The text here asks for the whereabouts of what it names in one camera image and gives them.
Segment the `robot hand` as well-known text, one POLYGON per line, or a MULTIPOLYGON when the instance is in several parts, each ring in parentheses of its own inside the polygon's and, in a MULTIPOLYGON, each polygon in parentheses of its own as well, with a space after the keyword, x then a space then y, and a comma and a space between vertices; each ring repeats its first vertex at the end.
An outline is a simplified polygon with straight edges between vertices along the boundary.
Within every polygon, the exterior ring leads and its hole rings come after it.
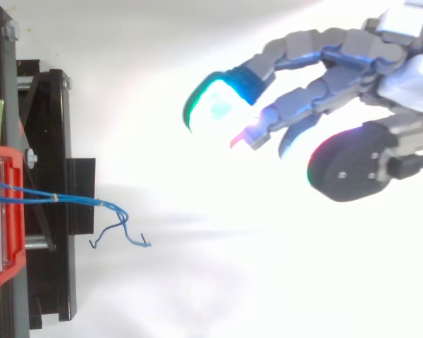
POLYGON ((359 99, 389 116, 339 132, 307 166, 336 202, 377 194, 423 169, 423 1, 403 1, 358 29, 291 32, 246 62, 208 75, 183 108, 191 133, 252 149, 279 130, 278 152, 320 119, 359 99))

